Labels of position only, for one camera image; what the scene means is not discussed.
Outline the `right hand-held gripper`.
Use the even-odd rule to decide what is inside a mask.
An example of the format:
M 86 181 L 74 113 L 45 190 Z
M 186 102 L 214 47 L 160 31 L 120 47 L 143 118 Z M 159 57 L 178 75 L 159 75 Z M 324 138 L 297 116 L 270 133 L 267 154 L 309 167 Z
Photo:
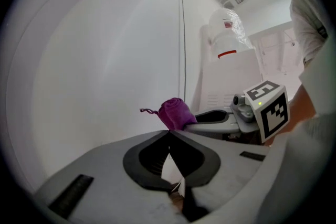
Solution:
M 282 130 L 290 120 L 286 87 L 269 80 L 235 94 L 225 110 L 211 110 L 195 116 L 198 124 L 184 130 L 193 133 L 238 133 L 241 143 L 265 143 Z M 226 122 L 229 116 L 236 122 Z

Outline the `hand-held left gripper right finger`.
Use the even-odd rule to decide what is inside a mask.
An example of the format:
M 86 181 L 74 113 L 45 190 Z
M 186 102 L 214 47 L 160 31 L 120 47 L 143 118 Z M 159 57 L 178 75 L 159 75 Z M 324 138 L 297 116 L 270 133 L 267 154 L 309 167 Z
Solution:
M 172 157 L 186 182 L 182 213 L 196 221 L 223 207 L 251 181 L 269 148 L 172 132 Z

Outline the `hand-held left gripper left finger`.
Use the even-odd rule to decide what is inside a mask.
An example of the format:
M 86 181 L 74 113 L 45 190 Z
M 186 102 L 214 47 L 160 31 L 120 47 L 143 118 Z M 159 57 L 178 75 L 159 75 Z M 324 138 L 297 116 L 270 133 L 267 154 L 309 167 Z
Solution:
M 70 215 L 72 223 L 185 223 L 167 193 L 142 188 L 123 168 L 125 153 L 157 134 L 140 134 L 86 152 L 49 177 L 35 198 L 48 206 L 83 174 L 94 180 Z

